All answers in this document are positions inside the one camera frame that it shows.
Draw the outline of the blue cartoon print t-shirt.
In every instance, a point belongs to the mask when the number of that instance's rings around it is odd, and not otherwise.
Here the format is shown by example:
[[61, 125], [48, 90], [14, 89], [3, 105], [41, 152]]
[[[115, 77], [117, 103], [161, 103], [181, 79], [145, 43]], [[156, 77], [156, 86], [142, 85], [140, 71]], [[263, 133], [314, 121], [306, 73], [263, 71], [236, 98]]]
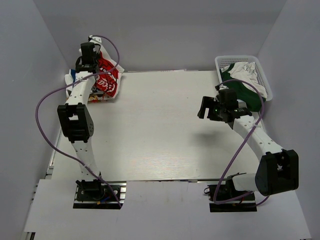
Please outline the blue cartoon print t-shirt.
[[72, 78], [72, 81], [75, 82], [76, 81], [76, 70], [75, 69], [70, 69], [69, 70], [69, 75]]

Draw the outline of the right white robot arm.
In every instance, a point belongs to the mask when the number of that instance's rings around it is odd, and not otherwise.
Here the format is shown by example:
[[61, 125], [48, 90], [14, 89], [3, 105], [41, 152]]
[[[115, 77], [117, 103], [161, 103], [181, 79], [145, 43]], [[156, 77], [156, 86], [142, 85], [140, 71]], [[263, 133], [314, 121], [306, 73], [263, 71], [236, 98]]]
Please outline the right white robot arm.
[[274, 142], [258, 126], [252, 113], [246, 107], [239, 106], [234, 90], [222, 89], [216, 97], [204, 96], [197, 116], [228, 124], [245, 140], [259, 160], [255, 173], [228, 176], [219, 194], [236, 200], [246, 192], [259, 192], [267, 197], [299, 187], [298, 154]]

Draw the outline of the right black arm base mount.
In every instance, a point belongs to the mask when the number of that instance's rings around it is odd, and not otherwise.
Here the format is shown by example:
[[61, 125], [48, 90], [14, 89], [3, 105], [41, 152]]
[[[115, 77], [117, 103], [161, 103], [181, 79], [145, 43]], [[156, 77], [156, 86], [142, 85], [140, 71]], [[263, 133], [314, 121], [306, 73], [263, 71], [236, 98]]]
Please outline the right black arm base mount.
[[215, 204], [214, 193], [216, 187], [217, 185], [211, 184], [203, 190], [203, 193], [208, 196], [209, 210], [211, 213], [245, 213], [257, 211], [256, 198], [253, 193], [240, 198], [246, 191], [233, 191], [225, 184], [220, 186], [216, 200], [226, 201], [232, 198], [236, 198], [236, 200], [228, 201], [224, 204]]

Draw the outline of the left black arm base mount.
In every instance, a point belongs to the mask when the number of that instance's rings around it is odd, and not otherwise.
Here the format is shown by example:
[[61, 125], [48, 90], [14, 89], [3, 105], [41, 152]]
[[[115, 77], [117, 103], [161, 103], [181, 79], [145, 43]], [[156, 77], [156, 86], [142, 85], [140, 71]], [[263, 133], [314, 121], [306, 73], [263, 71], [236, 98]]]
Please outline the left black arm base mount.
[[73, 201], [74, 209], [120, 210], [124, 204], [127, 183], [111, 182], [108, 185], [98, 180], [77, 180]]

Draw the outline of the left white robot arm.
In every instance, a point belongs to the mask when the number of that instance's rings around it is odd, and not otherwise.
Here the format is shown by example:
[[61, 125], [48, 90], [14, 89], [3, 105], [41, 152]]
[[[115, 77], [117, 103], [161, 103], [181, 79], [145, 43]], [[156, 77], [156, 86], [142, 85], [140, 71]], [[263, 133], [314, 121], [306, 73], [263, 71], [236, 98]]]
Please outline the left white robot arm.
[[65, 104], [57, 108], [62, 133], [71, 142], [76, 158], [81, 161], [81, 177], [76, 181], [77, 184], [94, 181], [95, 176], [100, 175], [92, 148], [95, 127], [87, 108], [92, 87], [96, 83], [96, 78], [90, 75], [98, 72], [95, 47], [93, 42], [80, 45], [81, 56], [75, 64], [75, 79], [79, 83], [72, 88]]

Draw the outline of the white Coca-Cola print t-shirt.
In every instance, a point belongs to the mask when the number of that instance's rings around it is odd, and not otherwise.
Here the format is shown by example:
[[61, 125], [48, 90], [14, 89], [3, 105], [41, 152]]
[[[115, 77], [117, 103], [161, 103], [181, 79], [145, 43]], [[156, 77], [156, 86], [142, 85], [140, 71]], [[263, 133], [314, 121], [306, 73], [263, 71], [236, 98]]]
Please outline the white Coca-Cola print t-shirt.
[[96, 77], [96, 83], [92, 87], [90, 95], [107, 94], [115, 99], [120, 90], [121, 77], [125, 70], [119, 64], [114, 68], [117, 62], [111, 59], [103, 46], [99, 55], [99, 71], [104, 74]]

